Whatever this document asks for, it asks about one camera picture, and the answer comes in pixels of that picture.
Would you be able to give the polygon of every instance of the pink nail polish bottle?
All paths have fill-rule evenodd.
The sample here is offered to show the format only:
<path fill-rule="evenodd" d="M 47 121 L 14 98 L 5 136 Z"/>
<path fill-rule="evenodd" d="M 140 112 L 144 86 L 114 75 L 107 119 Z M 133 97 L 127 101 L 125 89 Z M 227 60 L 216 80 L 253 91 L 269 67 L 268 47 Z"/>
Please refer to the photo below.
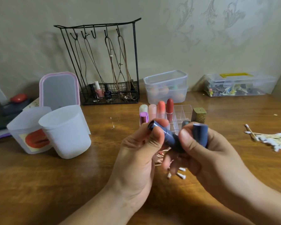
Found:
<path fill-rule="evenodd" d="M 99 82 L 95 81 L 95 85 L 96 85 L 95 92 L 98 94 L 99 98 L 103 98 L 104 97 L 104 93 L 103 93 L 102 89 L 100 88 Z"/>

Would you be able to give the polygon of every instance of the white nail polish cap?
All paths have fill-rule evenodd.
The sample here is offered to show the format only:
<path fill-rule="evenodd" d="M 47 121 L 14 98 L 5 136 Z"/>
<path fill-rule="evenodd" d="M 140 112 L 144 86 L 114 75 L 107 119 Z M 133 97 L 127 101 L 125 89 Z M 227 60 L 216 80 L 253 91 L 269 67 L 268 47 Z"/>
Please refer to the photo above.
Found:
<path fill-rule="evenodd" d="M 97 90 L 100 90 L 100 89 L 101 89 L 98 81 L 95 81 L 95 85 L 96 85 L 96 89 L 97 89 Z"/>

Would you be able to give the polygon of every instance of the wooden table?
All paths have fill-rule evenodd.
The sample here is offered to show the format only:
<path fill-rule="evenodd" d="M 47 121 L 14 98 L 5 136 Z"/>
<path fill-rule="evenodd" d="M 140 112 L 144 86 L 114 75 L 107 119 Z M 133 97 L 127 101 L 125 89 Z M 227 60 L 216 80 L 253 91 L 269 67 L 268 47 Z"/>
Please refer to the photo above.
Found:
<path fill-rule="evenodd" d="M 57 224 L 90 200 L 107 183 L 122 139 L 139 127 L 144 103 L 146 96 L 141 95 L 139 104 L 83 107 L 92 144 L 71 160 L 61 159 L 53 149 L 29 155 L 13 138 L 0 140 L 0 225 Z M 231 142 L 257 178 L 281 192 L 281 151 L 275 153 L 244 133 L 246 123 L 254 132 L 281 133 L 281 102 L 270 95 L 209 98 L 195 92 L 187 94 L 184 104 L 205 108 L 210 128 Z M 167 180 L 156 167 L 148 200 L 129 224 L 249 223 L 185 173 L 185 180 Z"/>

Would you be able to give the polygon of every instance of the red object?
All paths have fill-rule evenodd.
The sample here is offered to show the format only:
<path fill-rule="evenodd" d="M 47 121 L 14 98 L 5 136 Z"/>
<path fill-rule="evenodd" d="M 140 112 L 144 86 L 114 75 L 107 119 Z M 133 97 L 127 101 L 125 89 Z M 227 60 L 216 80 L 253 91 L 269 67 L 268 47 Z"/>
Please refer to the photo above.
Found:
<path fill-rule="evenodd" d="M 174 101 L 172 99 L 168 99 L 168 101 L 167 101 L 167 119 L 169 121 L 173 120 L 173 112 L 174 112 Z"/>
<path fill-rule="evenodd" d="M 21 103 L 24 102 L 26 99 L 27 99 L 26 94 L 22 93 L 12 97 L 10 101 L 13 103 Z"/>
<path fill-rule="evenodd" d="M 158 118 L 165 118 L 164 114 L 165 114 L 165 102 L 160 101 L 157 104 L 157 117 Z"/>

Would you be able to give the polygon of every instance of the dark blue lipstick cap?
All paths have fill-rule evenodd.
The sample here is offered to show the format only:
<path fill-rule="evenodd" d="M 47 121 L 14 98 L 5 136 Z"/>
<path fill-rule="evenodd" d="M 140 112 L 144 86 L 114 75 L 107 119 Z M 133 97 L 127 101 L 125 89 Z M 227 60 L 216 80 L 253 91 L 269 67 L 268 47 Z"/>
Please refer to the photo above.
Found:
<path fill-rule="evenodd" d="M 193 127 L 193 136 L 199 144 L 206 147 L 208 141 L 208 125 L 195 123 Z"/>
<path fill-rule="evenodd" d="M 151 121 L 148 125 L 148 129 L 150 129 L 152 131 L 153 128 L 156 126 L 160 127 L 163 130 L 163 132 L 165 134 L 165 144 L 167 144 L 169 147 L 171 147 L 175 152 L 178 152 L 178 153 L 185 152 L 180 144 L 178 136 L 176 134 L 173 134 L 166 127 L 161 126 L 158 122 Z"/>

